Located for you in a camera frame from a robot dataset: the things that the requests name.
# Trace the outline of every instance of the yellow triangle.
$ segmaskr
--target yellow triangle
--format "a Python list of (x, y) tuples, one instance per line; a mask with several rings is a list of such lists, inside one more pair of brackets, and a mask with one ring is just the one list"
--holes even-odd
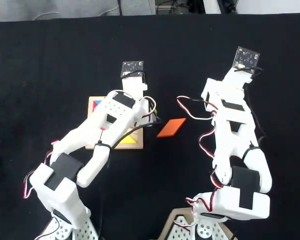
[(129, 135), (126, 136), (122, 141), (120, 142), (121, 144), (136, 144), (137, 142)]

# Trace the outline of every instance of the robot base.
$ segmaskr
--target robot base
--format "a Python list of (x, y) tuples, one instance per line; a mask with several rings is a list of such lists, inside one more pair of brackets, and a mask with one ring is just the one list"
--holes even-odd
[(232, 232), (222, 223), (200, 220), (198, 224), (188, 227), (188, 230), (180, 225), (188, 225), (193, 221), (191, 208), (174, 209), (168, 217), (158, 240), (229, 240)]
[(56, 216), (52, 218), (43, 231), (42, 234), (49, 234), (53, 232), (55, 229), (58, 228), (57, 231), (54, 233), (43, 236), (40, 240), (98, 240), (98, 234), (92, 224), (91, 220), (88, 219), (82, 228), (80, 229), (73, 229), (70, 224), (66, 223), (65, 221), (61, 220), (59, 217)]

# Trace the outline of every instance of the black table surface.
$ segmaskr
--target black table surface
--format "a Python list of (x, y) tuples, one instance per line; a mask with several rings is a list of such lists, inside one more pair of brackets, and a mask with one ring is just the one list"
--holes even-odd
[[(23, 177), (87, 117), (89, 96), (122, 88), (123, 61), (144, 61), (147, 94), (168, 120), (186, 117), (176, 96), (197, 98), (208, 77), (223, 79), (238, 46), (261, 54), (250, 103), (267, 135), (261, 148), (273, 185), (269, 218), (226, 224), (239, 239), (300, 239), (300, 14), (0, 23), (0, 239), (33, 239), (48, 223), (35, 193), (22, 199)], [(197, 144), (210, 123), (188, 118), (174, 137), (159, 139), (161, 127), (145, 130), (143, 150), (115, 151), (109, 168), (78, 190), (96, 229), (103, 202), (106, 239), (155, 239), (185, 197), (213, 189), (211, 159)], [(214, 138), (205, 144), (213, 150)], [(72, 155), (86, 163), (92, 152)]]

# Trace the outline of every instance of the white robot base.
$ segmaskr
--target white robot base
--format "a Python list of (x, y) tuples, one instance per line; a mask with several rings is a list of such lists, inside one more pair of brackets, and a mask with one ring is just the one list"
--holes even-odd
[(52, 234), (43, 236), (40, 240), (98, 240), (98, 234), (92, 224), (90, 218), (85, 222), (85, 224), (80, 229), (74, 229), (70, 224), (61, 220), (59, 217), (54, 216), (43, 231), (44, 234), (49, 234), (55, 229), (58, 229)]
[[(175, 221), (180, 225), (188, 225), (186, 218), (182, 215), (176, 217)], [(188, 228), (190, 231), (173, 224), (167, 240), (229, 240), (219, 223), (201, 220), (198, 224)]]

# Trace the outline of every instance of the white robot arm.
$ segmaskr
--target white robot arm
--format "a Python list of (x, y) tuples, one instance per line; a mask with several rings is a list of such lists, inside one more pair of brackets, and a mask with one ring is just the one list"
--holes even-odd
[[(187, 227), (196, 229), (195, 226), (210, 226), (229, 218), (250, 220), (269, 216), (270, 198), (265, 193), (272, 187), (272, 177), (265, 154), (258, 146), (255, 122), (243, 89), (260, 69), (259, 56), (239, 47), (224, 79), (207, 79), (201, 97), (205, 110), (212, 112), (216, 149), (214, 155), (209, 154), (213, 158), (211, 181), (216, 188), (193, 199), (186, 198), (194, 218), (194, 223)], [(231, 156), (240, 158), (246, 167), (231, 166)], [(197, 234), (209, 237), (202, 231)]]
[[(135, 100), (123, 91), (111, 91), (90, 117), (53, 144), (50, 166), (41, 163), (30, 177), (48, 211), (74, 229), (83, 226), (91, 212), (80, 200), (77, 185), (89, 186), (108, 161), (114, 144), (149, 114), (145, 106), (149, 106), (145, 97)], [(95, 147), (92, 158), (83, 166), (68, 154), (86, 145)]]

